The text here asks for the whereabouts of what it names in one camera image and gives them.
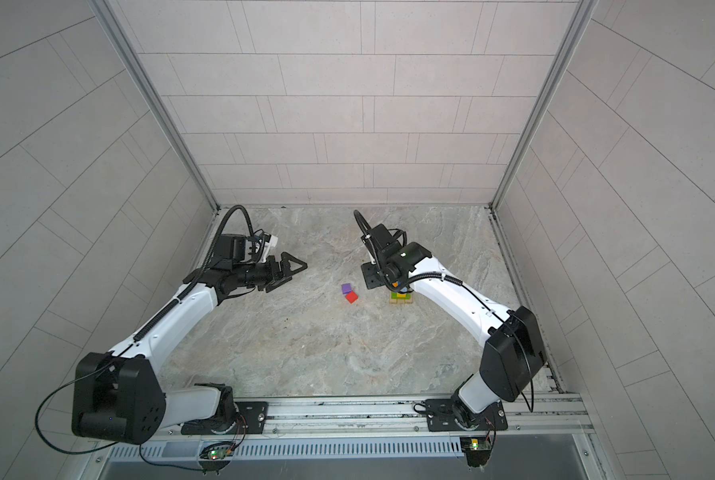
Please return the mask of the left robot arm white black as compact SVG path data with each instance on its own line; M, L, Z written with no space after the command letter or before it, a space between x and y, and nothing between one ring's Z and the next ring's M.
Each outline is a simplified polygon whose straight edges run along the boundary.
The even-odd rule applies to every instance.
M240 414L230 386L202 383L167 392L158 373L188 333L223 301L270 293L307 269L288 252L271 254L277 239L219 235L205 263L146 324L76 368L72 431L79 437L141 445L158 430L183 425L190 433L226 433Z

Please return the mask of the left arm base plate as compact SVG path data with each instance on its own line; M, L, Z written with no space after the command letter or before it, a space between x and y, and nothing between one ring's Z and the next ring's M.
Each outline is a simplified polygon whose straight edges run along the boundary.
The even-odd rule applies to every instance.
M216 417L186 422L181 426L182 435L257 435L265 429L269 403L241 401L235 403L237 413L233 420Z

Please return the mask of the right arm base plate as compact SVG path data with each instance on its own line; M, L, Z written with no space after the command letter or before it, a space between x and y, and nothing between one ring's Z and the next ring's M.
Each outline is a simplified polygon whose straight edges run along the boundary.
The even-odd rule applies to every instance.
M431 432L501 432L509 428L501 402L491 404L479 414L469 415L451 399L427 399L416 403L413 411L427 418Z

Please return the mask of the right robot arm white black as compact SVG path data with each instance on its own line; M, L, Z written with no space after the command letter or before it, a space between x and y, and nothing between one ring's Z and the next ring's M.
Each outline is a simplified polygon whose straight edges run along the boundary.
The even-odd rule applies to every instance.
M477 292L453 276L427 248L407 240L407 232L383 224L369 225L361 212L354 216L361 242L371 260L361 266L367 288L383 286L395 294L419 293L435 302L471 333L483 348L479 370L453 396L453 417L465 429L497 426L487 413L497 404L523 398L535 407L533 378L547 363L537 318L521 306L511 309Z

